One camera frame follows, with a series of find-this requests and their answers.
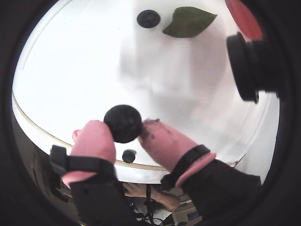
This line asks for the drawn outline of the pink covered gripper finger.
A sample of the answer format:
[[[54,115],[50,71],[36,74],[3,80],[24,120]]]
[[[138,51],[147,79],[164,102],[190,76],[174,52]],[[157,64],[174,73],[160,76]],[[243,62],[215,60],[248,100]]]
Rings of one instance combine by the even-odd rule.
[[[138,140],[168,174],[165,189],[181,188],[203,220],[230,210],[256,194],[259,176],[245,174],[217,160],[216,153],[160,120],[145,120]]]
[[[70,188],[82,221],[88,226],[135,226],[135,214],[116,177],[116,149],[109,127],[99,120],[89,121],[73,137],[71,154],[53,145],[49,161]]]

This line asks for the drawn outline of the person's bare hand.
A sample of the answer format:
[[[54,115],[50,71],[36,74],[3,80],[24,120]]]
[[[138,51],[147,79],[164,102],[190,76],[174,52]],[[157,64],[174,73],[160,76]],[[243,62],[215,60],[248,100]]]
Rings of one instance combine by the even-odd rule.
[[[126,189],[125,195],[128,197],[146,198],[146,184],[123,183]],[[159,192],[153,186],[150,186],[150,198],[162,204],[170,212],[177,209],[181,204],[181,199],[173,194]]]

